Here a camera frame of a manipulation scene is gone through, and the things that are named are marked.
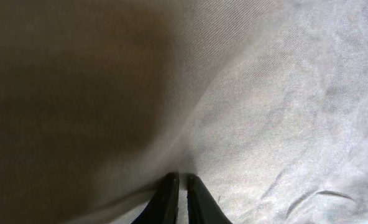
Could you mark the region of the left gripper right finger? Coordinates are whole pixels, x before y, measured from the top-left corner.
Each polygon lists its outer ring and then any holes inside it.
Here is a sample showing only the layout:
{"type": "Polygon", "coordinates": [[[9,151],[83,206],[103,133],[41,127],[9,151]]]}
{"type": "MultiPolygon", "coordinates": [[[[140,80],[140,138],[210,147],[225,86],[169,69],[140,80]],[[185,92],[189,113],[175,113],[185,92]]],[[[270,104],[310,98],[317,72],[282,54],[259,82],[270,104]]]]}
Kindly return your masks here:
{"type": "Polygon", "coordinates": [[[187,184],[189,224],[232,224],[197,175],[188,174],[187,184]]]}

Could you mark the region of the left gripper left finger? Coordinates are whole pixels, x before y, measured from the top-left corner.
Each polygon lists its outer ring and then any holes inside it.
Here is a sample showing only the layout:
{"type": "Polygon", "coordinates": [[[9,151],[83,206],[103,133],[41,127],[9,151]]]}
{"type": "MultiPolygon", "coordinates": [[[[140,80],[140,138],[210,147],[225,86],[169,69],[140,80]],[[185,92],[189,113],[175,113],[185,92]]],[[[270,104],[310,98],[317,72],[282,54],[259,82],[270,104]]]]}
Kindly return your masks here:
{"type": "Polygon", "coordinates": [[[179,187],[178,173],[168,173],[162,179],[147,206],[132,224],[176,224],[179,187]]]}

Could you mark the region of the grey shorts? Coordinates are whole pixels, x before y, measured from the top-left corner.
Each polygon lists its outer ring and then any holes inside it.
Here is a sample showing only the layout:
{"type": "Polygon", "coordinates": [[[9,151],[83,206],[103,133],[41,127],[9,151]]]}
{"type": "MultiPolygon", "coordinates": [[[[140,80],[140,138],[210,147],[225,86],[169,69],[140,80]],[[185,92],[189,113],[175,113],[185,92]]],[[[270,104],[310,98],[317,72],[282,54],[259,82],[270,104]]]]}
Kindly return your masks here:
{"type": "Polygon", "coordinates": [[[368,1],[0,1],[0,223],[368,223],[368,1]]]}

